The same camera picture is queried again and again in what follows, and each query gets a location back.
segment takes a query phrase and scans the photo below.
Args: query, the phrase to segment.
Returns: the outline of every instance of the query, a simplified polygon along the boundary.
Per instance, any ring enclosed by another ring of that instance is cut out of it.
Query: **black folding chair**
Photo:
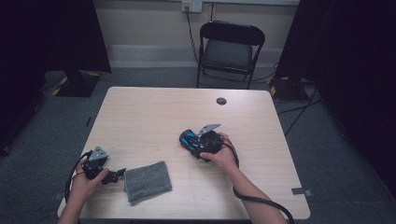
[[[210,21],[201,27],[200,40],[196,88],[200,85],[201,69],[211,69],[245,75],[243,81],[249,77],[248,90],[265,41],[264,33],[252,25]],[[257,50],[253,56],[254,46]]]

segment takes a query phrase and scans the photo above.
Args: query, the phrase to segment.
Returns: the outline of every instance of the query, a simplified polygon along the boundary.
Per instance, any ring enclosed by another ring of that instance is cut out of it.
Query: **hand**
[[[95,179],[90,180],[87,178],[87,176],[85,176],[84,170],[82,169],[84,162],[85,160],[81,160],[76,168],[77,175],[73,179],[69,201],[77,200],[80,203],[85,203],[93,194],[99,183],[108,175],[109,171],[106,168],[101,171]]]
[[[227,134],[219,133],[220,137],[224,140],[227,145],[232,145]],[[201,152],[200,156],[205,159],[212,160],[221,170],[226,173],[230,173],[234,169],[238,169],[235,163],[235,156],[233,155],[233,150],[223,145],[222,149],[216,153]]]

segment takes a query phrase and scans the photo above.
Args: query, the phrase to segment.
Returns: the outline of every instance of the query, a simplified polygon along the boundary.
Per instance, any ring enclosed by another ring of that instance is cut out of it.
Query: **gray cloth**
[[[164,161],[127,170],[124,173],[124,178],[125,191],[130,203],[172,190],[171,180]]]

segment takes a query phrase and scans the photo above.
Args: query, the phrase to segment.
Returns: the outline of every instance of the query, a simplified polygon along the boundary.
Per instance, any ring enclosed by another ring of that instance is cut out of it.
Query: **wooden table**
[[[217,104],[223,97],[226,105]],[[173,190],[138,204],[128,203],[123,179],[99,186],[81,218],[248,219],[232,184],[213,162],[196,160],[178,138],[205,124],[221,123],[240,160],[240,169],[295,219],[310,216],[285,136],[267,91],[114,87],[92,127],[83,153],[101,146],[105,167],[134,169],[165,161]],[[64,208],[61,203],[58,214]]]

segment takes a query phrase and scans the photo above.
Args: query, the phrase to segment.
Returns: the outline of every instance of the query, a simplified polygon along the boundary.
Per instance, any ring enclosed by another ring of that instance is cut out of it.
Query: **gray carpet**
[[[258,68],[254,79],[272,72],[274,69]],[[61,74],[48,73],[48,84]],[[51,93],[56,87],[44,91],[38,112],[10,145],[10,155],[0,158],[0,223],[56,223],[61,201],[52,197],[64,190],[64,182],[85,145],[108,88],[194,88],[195,74],[196,69],[189,67],[113,68],[113,74],[103,74],[90,98],[54,97]],[[229,89],[246,87],[244,83],[210,77],[204,77],[203,82]],[[311,94],[315,87],[307,85],[305,88]],[[267,90],[268,87],[259,83],[253,84],[251,89]],[[304,104],[275,101],[275,105],[280,112]],[[279,115],[285,131],[299,112]],[[311,218],[296,223],[395,223],[394,199],[370,164],[342,134],[339,121],[324,104],[318,103],[305,110],[287,135],[302,185],[314,194],[307,198]],[[82,223],[131,221],[82,220]]]

